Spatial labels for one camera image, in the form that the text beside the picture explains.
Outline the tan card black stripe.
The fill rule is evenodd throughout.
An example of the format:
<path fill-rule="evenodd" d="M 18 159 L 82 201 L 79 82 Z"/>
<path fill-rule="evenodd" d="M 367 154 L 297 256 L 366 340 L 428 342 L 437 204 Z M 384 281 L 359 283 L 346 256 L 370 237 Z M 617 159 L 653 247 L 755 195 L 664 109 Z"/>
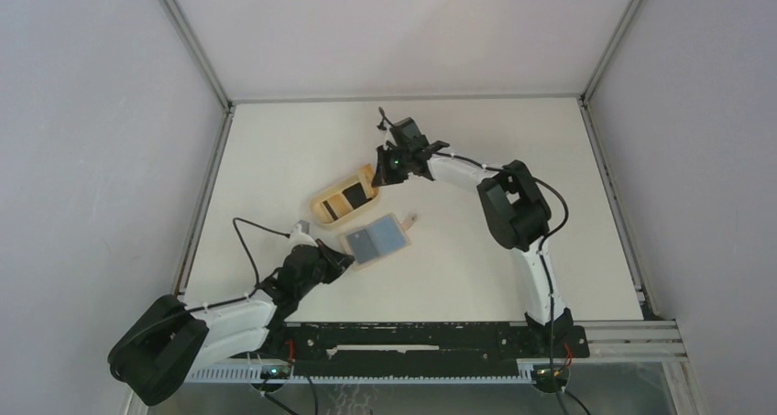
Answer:
<path fill-rule="evenodd" d="M 322 206 L 329 217 L 330 223 L 337 221 L 341 217 L 339 204 L 335 197 L 322 201 Z"/>

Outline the beige oval tray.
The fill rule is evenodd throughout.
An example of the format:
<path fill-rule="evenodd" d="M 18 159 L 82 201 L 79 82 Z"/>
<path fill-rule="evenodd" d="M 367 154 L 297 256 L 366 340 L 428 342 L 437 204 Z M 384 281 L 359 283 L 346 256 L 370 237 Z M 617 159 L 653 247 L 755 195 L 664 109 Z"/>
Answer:
<path fill-rule="evenodd" d="M 356 219 L 357 216 L 376 206 L 380 192 L 379 188 L 373 188 L 371 185 L 371 181 L 373 180 L 374 175 L 375 171 L 373 166 L 366 164 L 357 169 L 348 177 L 339 180 L 332 186 L 314 195 L 309 204 L 314 221 L 324 229 L 334 230 L 335 228 Z M 373 196 L 373 200 L 354 211 L 345 200 L 342 191 L 346 187 L 351 186 L 357 182 L 361 182 L 365 189 L 370 191 L 370 194 Z M 329 217 L 322 206 L 322 201 L 328 200 L 332 197 L 335 197 L 335 199 L 338 201 L 341 217 L 337 221 L 330 223 Z"/>

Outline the black card in tray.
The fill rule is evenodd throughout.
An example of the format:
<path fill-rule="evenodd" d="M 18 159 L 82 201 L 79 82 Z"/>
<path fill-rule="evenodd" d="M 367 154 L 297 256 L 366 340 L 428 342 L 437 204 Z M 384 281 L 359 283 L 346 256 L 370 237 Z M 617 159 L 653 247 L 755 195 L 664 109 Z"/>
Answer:
<path fill-rule="evenodd" d="M 354 211 L 373 200 L 373 196 L 370 194 L 370 191 L 365 189 L 361 182 L 357 182 L 351 186 L 346 187 L 343 189 L 342 194 L 350 205 L 351 209 Z"/>

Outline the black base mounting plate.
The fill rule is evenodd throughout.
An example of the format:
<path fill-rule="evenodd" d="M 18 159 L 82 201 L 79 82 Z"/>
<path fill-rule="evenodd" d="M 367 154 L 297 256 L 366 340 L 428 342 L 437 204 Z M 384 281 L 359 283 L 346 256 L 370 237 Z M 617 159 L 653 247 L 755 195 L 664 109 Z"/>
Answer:
<path fill-rule="evenodd" d="M 591 355 L 585 329 L 524 322 L 285 323 L 259 348 L 319 378 L 497 378 Z"/>

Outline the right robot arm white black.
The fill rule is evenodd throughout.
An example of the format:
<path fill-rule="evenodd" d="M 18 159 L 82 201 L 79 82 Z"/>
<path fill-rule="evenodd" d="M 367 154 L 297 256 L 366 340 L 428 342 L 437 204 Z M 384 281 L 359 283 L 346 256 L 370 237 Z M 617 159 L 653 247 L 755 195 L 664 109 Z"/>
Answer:
<path fill-rule="evenodd" d="M 448 143 L 429 141 L 410 117 L 393 123 L 383 116 L 377 128 L 384 141 L 377 148 L 372 187 L 401 184 L 416 176 L 473 191 L 492 238 L 524 261 L 531 348 L 538 355 L 555 355 L 574 325 L 549 256 L 548 242 L 561 228 L 550 225 L 552 209 L 543 194 L 558 196 L 558 190 L 533 176 L 522 161 L 494 167 L 455 154 Z"/>

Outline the aluminium frame rail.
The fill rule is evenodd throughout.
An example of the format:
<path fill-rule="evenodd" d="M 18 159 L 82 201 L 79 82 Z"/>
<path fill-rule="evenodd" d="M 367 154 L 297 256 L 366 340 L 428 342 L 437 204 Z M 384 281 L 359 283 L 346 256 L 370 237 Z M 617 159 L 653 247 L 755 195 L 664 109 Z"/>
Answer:
<path fill-rule="evenodd" d="M 359 357 L 477 363 L 516 361 L 639 362 L 685 360 L 674 322 L 582 322 L 555 345 L 542 342 L 525 322 L 304 322 L 288 323 L 281 344 L 264 344 L 257 357 L 297 365 L 329 366 Z"/>

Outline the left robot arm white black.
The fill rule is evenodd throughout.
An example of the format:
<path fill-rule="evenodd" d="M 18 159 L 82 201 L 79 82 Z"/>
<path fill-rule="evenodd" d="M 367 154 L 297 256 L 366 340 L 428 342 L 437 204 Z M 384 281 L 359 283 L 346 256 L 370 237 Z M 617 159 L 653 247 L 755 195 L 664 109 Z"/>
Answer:
<path fill-rule="evenodd" d="M 172 295 L 155 300 L 107 356 L 109 372 L 148 406 L 169 398 L 192 372 L 233 355 L 279 355 L 286 319 L 320 284 L 331 284 L 355 258 L 316 239 L 297 244 L 280 267 L 247 295 L 187 308 Z"/>

